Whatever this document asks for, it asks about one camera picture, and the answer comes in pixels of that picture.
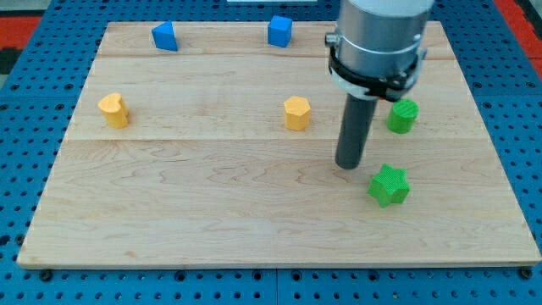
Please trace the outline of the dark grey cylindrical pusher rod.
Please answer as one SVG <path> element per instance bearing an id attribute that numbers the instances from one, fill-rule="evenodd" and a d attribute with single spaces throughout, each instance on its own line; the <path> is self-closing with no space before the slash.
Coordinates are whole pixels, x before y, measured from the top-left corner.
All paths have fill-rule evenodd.
<path id="1" fill-rule="evenodd" d="M 377 102 L 347 96 L 335 150 L 335 163 L 342 169 L 355 169 L 360 164 Z"/>

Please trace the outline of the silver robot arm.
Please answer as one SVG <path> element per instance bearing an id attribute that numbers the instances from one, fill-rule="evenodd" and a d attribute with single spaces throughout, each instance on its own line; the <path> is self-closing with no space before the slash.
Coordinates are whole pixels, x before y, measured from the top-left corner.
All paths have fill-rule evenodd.
<path id="1" fill-rule="evenodd" d="M 378 100 L 396 102 L 420 76 L 421 46 L 434 0 L 344 0 L 335 30 L 325 35 L 329 72 L 346 92 L 335 163 L 361 161 Z"/>

